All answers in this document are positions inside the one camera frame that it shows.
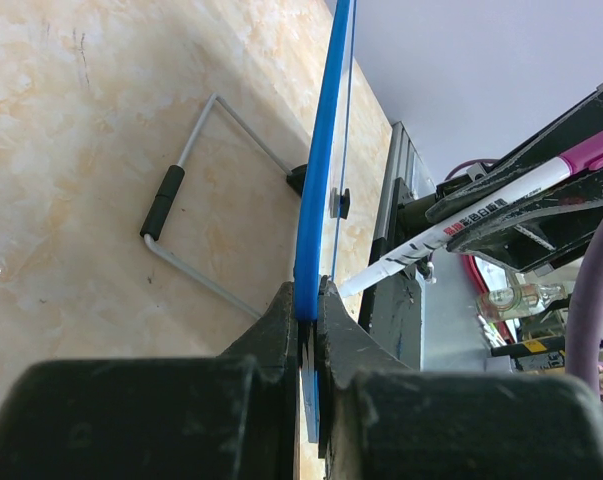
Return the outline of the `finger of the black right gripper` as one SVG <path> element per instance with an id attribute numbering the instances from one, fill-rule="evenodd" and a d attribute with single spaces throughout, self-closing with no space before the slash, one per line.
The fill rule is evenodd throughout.
<path id="1" fill-rule="evenodd" d="M 505 155 L 486 177 L 446 194 L 426 211 L 438 223 L 603 131 L 603 84 Z"/>
<path id="2" fill-rule="evenodd" d="M 488 217 L 447 246 L 502 268 L 528 273 L 583 255 L 603 219 L 603 169 L 584 172 Z"/>

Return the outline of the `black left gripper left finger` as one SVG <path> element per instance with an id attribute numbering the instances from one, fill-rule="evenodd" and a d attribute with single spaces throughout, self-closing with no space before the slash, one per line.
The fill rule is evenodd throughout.
<path id="1" fill-rule="evenodd" d="M 37 363 L 0 407 L 0 479 L 296 479 L 293 286 L 215 357 Z"/>

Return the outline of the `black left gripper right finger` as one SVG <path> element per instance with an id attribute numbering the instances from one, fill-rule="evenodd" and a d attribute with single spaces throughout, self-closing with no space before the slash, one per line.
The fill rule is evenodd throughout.
<path id="1" fill-rule="evenodd" d="M 566 375 L 417 372 L 322 280 L 318 453 L 330 479 L 603 479 L 603 405 Z"/>

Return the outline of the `magenta capped whiteboard marker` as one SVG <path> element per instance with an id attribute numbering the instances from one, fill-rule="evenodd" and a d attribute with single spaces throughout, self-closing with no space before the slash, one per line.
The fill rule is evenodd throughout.
<path id="1" fill-rule="evenodd" d="M 454 236 L 496 215 L 519 200 L 529 199 L 583 171 L 603 168 L 603 131 L 548 160 L 488 196 L 406 240 L 360 273 L 346 280 L 339 291 L 350 297 L 411 266 Z"/>

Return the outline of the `blue framed whiteboard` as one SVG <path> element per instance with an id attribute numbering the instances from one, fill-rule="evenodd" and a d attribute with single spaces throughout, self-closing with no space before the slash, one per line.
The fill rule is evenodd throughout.
<path id="1" fill-rule="evenodd" d="M 217 93 L 208 98 L 178 161 L 171 165 L 153 199 L 140 229 L 146 247 L 191 279 L 253 318 L 260 312 L 204 276 L 158 240 L 185 176 L 185 163 L 196 140 L 216 105 L 221 106 L 285 173 L 288 184 L 301 197 L 294 259 L 293 312 L 300 335 L 301 382 L 308 440 L 318 443 L 320 436 L 318 341 L 318 299 L 320 283 L 334 277 L 339 227 L 347 218 L 350 192 L 345 187 L 348 136 L 354 67 L 357 4 L 339 1 L 335 5 L 320 96 L 306 164 L 288 168 L 248 126 L 241 116 Z"/>

